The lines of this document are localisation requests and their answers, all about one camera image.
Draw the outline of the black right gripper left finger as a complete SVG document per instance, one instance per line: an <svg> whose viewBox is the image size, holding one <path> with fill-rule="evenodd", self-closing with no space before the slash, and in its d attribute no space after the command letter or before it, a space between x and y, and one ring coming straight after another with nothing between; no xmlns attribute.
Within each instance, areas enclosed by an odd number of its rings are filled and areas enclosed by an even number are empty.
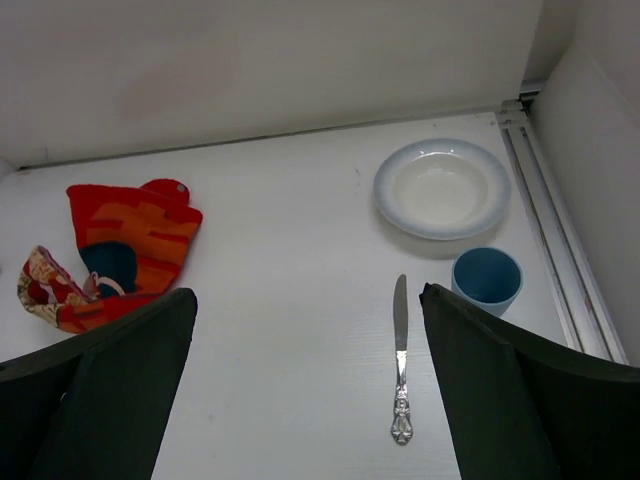
<svg viewBox="0 0 640 480"><path fill-rule="evenodd" d="M148 479L188 357L197 298L176 289L1 365L4 479Z"/></svg>

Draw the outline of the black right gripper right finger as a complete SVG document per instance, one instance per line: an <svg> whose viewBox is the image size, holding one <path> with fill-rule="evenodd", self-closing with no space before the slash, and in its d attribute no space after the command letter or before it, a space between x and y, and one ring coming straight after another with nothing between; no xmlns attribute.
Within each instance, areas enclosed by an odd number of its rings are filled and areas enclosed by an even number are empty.
<svg viewBox="0 0 640 480"><path fill-rule="evenodd" d="M462 478L638 478L637 368L549 341L438 284L420 302Z"/></svg>

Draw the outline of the silver table knife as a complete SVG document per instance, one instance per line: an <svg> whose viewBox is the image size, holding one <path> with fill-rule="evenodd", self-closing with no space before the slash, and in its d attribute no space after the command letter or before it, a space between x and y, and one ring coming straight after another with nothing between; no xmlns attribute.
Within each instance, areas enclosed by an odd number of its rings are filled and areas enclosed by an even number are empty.
<svg viewBox="0 0 640 480"><path fill-rule="evenodd" d="M409 311L407 277L398 277L393 296L393 324L395 337L396 386L393 400L393 420L390 433L398 445L407 445L413 437L406 368Z"/></svg>

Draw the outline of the blue plastic cup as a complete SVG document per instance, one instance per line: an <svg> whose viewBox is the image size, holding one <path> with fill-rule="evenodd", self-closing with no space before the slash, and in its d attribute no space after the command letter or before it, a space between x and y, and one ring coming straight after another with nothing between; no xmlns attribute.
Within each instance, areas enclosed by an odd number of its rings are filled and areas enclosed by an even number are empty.
<svg viewBox="0 0 640 480"><path fill-rule="evenodd" d="M523 283L519 263L493 247L467 250L452 266L451 291L496 317L509 309Z"/></svg>

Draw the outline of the red patterned cloth placemat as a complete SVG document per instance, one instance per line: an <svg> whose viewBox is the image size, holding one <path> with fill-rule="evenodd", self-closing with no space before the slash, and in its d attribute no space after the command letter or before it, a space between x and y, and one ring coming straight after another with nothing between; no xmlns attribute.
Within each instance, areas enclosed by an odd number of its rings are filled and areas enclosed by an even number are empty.
<svg viewBox="0 0 640 480"><path fill-rule="evenodd" d="M89 276L78 285L47 249L35 247L17 282L27 312L64 332L81 334L170 289L203 222L183 183L154 179L137 188L77 184L66 194Z"/></svg>

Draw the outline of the white blue-rimmed plate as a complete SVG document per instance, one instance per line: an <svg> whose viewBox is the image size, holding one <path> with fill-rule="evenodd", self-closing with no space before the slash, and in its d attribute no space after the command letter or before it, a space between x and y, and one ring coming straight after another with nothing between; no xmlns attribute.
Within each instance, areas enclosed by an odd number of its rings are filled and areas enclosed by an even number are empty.
<svg viewBox="0 0 640 480"><path fill-rule="evenodd" d="M392 153L376 172L373 198L382 216L411 235L454 241L496 226L512 194L506 167L459 139L421 140Z"/></svg>

